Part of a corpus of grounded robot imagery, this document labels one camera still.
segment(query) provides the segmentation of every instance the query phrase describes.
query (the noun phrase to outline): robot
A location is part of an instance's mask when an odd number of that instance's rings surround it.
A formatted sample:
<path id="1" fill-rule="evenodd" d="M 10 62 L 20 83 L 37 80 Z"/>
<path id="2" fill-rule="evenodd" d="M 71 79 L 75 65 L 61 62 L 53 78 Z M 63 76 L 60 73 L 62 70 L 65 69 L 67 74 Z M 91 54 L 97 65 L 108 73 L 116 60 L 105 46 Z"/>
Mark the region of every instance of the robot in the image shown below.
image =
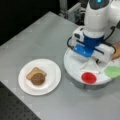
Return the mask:
<path id="1" fill-rule="evenodd" d="M 77 82 L 88 85 L 101 85 L 112 79 L 105 75 L 108 66 L 118 66 L 119 59 L 111 60 L 115 48 L 106 43 L 106 30 L 120 29 L 120 1 L 89 0 L 84 26 L 79 26 L 72 35 L 71 44 L 64 56 L 67 73 Z"/>

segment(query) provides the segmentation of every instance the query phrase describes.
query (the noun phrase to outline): red object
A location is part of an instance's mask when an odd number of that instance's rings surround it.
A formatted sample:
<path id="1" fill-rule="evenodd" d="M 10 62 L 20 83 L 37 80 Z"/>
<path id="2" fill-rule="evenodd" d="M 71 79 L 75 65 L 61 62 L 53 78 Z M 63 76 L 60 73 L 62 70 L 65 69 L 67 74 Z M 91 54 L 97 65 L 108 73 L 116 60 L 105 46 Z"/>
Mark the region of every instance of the red object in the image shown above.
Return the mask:
<path id="1" fill-rule="evenodd" d="M 86 72 L 81 76 L 82 80 L 88 84 L 94 84 L 97 80 L 96 76 L 90 72 Z"/>

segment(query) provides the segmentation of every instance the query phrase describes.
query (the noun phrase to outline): table surface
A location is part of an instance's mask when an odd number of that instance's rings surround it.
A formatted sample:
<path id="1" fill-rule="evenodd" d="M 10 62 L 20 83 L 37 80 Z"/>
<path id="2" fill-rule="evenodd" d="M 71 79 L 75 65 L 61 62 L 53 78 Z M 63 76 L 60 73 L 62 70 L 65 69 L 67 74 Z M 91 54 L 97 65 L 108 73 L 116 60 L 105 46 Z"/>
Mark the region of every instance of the table surface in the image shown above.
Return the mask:
<path id="1" fill-rule="evenodd" d="M 0 81 L 42 120 L 118 120 L 120 80 L 103 89 L 84 91 L 67 79 L 63 57 L 67 39 L 77 25 L 49 12 L 0 47 Z M 51 93 L 31 96 L 21 90 L 22 67 L 39 58 L 56 62 L 61 82 Z"/>

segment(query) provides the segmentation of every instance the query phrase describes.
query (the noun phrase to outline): white plate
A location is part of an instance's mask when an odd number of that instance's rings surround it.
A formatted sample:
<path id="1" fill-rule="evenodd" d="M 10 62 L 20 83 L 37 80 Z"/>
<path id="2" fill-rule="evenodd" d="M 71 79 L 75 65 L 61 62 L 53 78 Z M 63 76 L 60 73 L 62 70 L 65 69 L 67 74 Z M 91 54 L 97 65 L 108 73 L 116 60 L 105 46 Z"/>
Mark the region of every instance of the white plate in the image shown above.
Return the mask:
<path id="1" fill-rule="evenodd" d="M 81 76 L 85 72 L 91 72 L 96 76 L 97 80 L 92 85 L 101 85 L 101 84 L 110 82 L 112 80 L 112 78 L 108 77 L 104 73 L 104 69 L 106 69 L 108 66 L 120 66 L 120 59 L 110 61 L 106 65 L 103 63 L 100 63 L 98 65 L 100 72 L 97 72 L 97 70 L 94 70 L 94 67 L 96 67 L 96 66 L 94 66 L 94 64 L 91 64 L 91 66 L 89 68 L 89 66 L 88 66 L 89 63 L 86 64 L 87 62 L 88 62 L 88 58 L 84 58 L 84 57 L 76 54 L 75 52 L 73 52 L 70 49 L 67 49 L 67 51 L 64 55 L 64 66 L 65 66 L 65 69 L 68 72 L 68 74 L 76 81 L 84 83 L 84 84 L 88 84 L 88 83 L 85 83 L 81 78 Z"/>
<path id="2" fill-rule="evenodd" d="M 27 74 L 34 68 L 38 67 L 47 73 L 45 82 L 42 85 L 33 85 L 26 78 Z M 27 63 L 19 73 L 18 82 L 21 89 L 30 95 L 43 95 L 54 90 L 61 79 L 61 71 L 58 65 L 48 59 L 37 59 Z"/>

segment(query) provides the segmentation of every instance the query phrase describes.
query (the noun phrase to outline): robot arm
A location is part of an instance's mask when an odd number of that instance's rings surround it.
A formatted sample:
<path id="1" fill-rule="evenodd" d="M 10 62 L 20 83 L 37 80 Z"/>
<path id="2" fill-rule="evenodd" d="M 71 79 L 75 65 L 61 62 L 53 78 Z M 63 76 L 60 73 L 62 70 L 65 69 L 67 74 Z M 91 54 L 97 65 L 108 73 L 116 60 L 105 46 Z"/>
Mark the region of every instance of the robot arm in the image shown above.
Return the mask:
<path id="1" fill-rule="evenodd" d="M 73 45 L 76 53 L 84 57 L 95 57 L 102 62 L 109 62 L 115 49 L 103 44 L 106 28 L 109 24 L 120 28 L 120 2 L 114 0 L 89 0 L 85 26 L 73 32 Z"/>

